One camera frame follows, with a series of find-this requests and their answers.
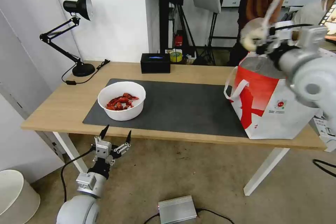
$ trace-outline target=black desk mat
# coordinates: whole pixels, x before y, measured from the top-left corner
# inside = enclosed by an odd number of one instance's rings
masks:
[[[133,81],[144,87],[146,99],[140,115],[129,121],[115,121],[96,101],[84,124],[247,137],[230,102],[224,97],[224,86],[124,79],[110,79],[107,85],[119,81]]]

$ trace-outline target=white cloth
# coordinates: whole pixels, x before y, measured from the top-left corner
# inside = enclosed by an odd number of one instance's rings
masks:
[[[293,23],[298,24],[311,24],[318,25],[322,20],[324,14],[327,12],[327,2],[328,0],[319,0],[317,2],[309,3],[303,6],[295,16],[292,18]]]

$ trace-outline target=lamp arm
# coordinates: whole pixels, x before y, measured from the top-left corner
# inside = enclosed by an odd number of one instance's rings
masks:
[[[72,28],[78,26],[78,25],[79,25],[79,20],[80,20],[80,18],[77,17],[77,16],[75,16],[75,17],[69,19],[68,21],[66,21],[65,23],[63,23],[63,24],[57,26],[56,28],[54,28],[54,29],[52,29],[52,30],[50,30],[50,31],[48,31],[48,32],[46,32],[46,33],[42,33],[42,34],[40,35],[40,39],[41,39],[44,43],[50,45],[50,46],[51,46],[52,48],[54,48],[55,50],[59,51],[60,53],[62,53],[63,55],[65,55],[66,57],[68,57],[69,59],[71,59],[72,61],[74,61],[74,62],[76,62],[76,63],[81,63],[81,59],[80,59],[80,58],[76,58],[76,57],[73,56],[71,53],[69,53],[69,52],[63,50],[61,47],[59,47],[58,45],[54,44],[54,43],[51,41],[52,39],[58,37],[59,35],[62,35],[63,33],[66,33],[67,31],[71,30]],[[73,22],[74,25],[71,26],[71,27],[69,27],[69,28],[67,28],[67,29],[65,29],[65,30],[63,30],[63,31],[54,32],[54,31],[56,31],[57,29],[63,27],[64,25],[69,24],[70,22]]]

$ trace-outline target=wooden table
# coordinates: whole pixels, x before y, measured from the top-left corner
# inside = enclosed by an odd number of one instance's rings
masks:
[[[90,63],[97,66],[100,62],[93,61]],[[231,70],[231,67],[224,66],[172,65],[170,74],[141,74],[139,63],[111,62],[104,66],[87,83],[76,86],[63,83],[22,124],[22,128],[25,130],[53,132],[69,157],[73,159],[79,156],[79,153],[67,133],[99,135],[103,129],[102,126],[83,124],[82,121],[95,103],[100,90],[105,87],[111,78],[224,85]],[[86,78],[71,75],[68,79],[83,81]],[[128,128],[110,127],[107,135],[125,137],[129,130]],[[245,186],[245,195],[250,195],[253,192],[290,148],[320,150],[326,148],[309,125],[293,140],[251,140],[233,136],[226,137],[146,129],[132,129],[132,138],[273,147],[273,151]],[[87,172],[88,168],[81,159],[74,163],[80,172]]]

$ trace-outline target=black pants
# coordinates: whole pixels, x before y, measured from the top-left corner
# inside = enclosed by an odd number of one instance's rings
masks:
[[[249,53],[240,43],[240,31],[238,33],[238,38],[233,46],[233,48],[230,51],[230,59],[227,63],[228,67],[235,67],[239,65],[239,62],[246,57],[246,55]]]

